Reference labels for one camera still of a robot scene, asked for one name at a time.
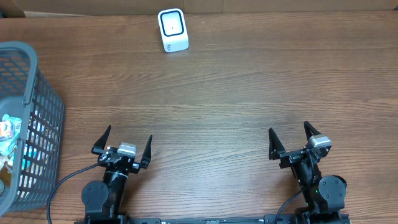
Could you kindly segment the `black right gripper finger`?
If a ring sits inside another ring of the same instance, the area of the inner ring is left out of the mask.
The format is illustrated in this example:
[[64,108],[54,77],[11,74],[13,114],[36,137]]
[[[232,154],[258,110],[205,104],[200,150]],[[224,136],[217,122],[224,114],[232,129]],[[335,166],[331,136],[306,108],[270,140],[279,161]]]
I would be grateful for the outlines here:
[[283,153],[285,153],[285,147],[282,145],[276,132],[272,128],[269,128],[269,159],[280,159]]
[[316,130],[308,121],[305,121],[303,126],[307,139],[310,139],[312,136],[320,135],[320,132]]

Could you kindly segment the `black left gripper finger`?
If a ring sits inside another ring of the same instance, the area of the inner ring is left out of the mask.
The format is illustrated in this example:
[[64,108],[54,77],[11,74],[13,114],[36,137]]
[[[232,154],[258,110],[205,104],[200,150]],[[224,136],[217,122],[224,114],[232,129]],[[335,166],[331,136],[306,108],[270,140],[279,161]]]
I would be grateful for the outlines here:
[[104,150],[109,134],[111,132],[111,125],[109,125],[104,134],[94,143],[93,150]]
[[144,149],[144,152],[142,154],[142,159],[140,163],[141,169],[146,169],[148,168],[151,158],[152,158],[152,153],[151,153],[151,144],[152,144],[152,135],[149,136],[149,139],[147,141],[146,147]]

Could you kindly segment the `teal snack packet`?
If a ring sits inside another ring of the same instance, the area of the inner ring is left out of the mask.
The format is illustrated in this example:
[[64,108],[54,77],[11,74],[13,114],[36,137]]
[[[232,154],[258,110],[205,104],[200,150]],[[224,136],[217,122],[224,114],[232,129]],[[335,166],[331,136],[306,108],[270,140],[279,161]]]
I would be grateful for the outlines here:
[[21,133],[22,120],[5,114],[1,120],[1,155],[8,156],[14,150]]

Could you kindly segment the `orange tissue pack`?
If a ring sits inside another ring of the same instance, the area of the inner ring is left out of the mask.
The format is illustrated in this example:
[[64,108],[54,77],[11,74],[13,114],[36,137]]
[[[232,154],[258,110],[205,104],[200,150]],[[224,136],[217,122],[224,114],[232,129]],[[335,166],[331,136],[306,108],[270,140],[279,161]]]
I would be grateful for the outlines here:
[[0,141],[5,141],[14,137],[15,127],[10,121],[0,122]]

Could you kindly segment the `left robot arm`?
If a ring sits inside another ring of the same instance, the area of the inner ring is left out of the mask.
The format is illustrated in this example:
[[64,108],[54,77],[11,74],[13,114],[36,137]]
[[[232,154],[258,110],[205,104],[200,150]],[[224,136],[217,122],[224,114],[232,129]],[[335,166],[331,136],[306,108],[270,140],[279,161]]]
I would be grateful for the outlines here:
[[136,162],[136,146],[126,142],[118,147],[106,147],[111,127],[94,143],[91,153],[98,156],[98,165],[105,168],[102,180],[93,180],[85,185],[81,200],[85,205],[84,224],[132,223],[132,218],[121,213],[129,174],[148,168],[151,161],[152,136],[149,137],[140,162]]

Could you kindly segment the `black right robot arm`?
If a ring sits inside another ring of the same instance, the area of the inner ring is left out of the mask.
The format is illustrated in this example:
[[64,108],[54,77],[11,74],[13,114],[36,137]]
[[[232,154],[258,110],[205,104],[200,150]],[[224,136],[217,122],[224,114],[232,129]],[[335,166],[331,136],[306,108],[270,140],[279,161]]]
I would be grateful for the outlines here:
[[[347,224],[348,215],[342,214],[345,207],[347,182],[338,175],[322,176],[318,163],[329,153],[331,139],[305,121],[307,143],[301,149],[287,152],[276,132],[269,129],[269,159],[279,160],[281,169],[291,168],[300,190],[282,204],[276,215],[266,215],[270,223]],[[305,207],[293,214],[282,216],[286,206],[303,195]]]

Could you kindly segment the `white barcode scanner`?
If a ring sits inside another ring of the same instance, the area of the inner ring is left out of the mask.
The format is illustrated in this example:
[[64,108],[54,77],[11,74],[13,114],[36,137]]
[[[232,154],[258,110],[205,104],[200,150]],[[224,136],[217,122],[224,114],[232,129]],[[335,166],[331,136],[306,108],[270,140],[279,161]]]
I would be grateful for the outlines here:
[[160,11],[157,19],[166,53],[179,52],[189,48],[188,32],[181,9],[171,8]]

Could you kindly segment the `grey plastic mesh basket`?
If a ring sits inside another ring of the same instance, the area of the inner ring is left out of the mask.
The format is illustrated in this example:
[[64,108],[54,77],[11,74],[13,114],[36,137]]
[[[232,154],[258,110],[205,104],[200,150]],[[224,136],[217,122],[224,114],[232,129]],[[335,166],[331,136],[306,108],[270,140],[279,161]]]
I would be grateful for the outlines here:
[[1,120],[22,120],[21,133],[8,164],[10,176],[1,194],[1,214],[40,208],[58,180],[65,105],[39,69],[27,43],[1,43]]

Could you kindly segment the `brown cardboard backdrop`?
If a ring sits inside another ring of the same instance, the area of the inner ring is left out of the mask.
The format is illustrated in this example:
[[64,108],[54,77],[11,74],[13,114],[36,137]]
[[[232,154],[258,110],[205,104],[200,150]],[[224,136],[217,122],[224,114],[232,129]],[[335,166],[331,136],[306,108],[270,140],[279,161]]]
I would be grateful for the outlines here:
[[7,17],[157,14],[179,8],[186,14],[301,11],[383,11],[397,0],[1,0]]

